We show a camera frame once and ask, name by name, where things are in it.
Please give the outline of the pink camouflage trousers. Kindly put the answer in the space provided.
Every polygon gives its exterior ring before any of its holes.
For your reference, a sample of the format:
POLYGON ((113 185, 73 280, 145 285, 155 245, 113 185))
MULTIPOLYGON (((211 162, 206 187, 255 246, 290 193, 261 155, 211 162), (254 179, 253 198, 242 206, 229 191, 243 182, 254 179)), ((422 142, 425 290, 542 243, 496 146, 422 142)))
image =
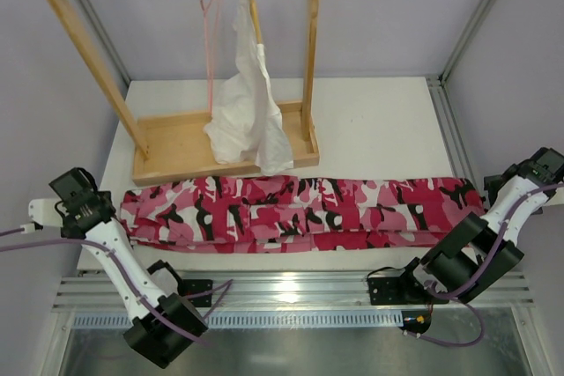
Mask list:
POLYGON ((466 179, 208 176, 130 190, 119 220, 138 245, 183 253, 290 254, 431 247, 470 213, 466 179))

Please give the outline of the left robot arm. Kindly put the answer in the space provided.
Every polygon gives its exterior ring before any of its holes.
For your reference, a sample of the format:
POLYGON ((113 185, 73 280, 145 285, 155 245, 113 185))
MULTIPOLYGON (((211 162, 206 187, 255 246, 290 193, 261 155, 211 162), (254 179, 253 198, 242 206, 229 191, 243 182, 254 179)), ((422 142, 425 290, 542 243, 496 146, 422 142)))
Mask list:
POLYGON ((207 331, 203 316, 184 297, 167 293, 134 255, 116 218, 111 193, 100 191, 85 169, 74 167, 49 183, 59 201, 61 236, 78 242, 101 264, 126 308, 123 334, 138 354, 164 369, 207 331))

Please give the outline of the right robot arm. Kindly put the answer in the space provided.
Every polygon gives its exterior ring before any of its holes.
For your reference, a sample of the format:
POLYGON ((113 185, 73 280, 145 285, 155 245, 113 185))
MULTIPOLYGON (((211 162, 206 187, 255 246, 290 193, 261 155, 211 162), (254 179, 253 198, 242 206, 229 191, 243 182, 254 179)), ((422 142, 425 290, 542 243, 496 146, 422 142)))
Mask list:
POLYGON ((473 301, 522 259, 517 238, 527 219, 563 187, 563 155, 542 147, 500 175, 484 179, 491 203, 468 214, 398 278, 402 303, 473 301))

